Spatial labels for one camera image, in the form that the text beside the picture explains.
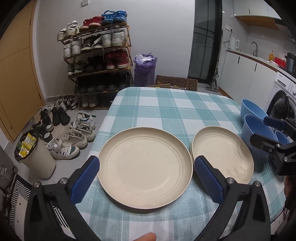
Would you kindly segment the left hand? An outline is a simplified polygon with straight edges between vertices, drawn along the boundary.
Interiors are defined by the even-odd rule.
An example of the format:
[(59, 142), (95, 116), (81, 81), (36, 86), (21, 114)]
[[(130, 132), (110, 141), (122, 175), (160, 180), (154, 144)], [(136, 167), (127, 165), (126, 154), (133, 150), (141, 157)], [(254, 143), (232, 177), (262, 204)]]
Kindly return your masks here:
[(157, 239), (156, 234), (153, 232), (149, 232), (135, 239), (134, 241), (156, 241), (156, 239)]

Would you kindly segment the right hand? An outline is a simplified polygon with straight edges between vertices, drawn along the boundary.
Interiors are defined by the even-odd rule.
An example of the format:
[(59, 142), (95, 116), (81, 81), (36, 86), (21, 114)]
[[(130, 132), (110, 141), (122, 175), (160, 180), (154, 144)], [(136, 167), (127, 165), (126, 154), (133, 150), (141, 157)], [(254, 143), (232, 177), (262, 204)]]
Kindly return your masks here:
[(285, 176), (284, 194), (290, 203), (295, 204), (295, 176)]

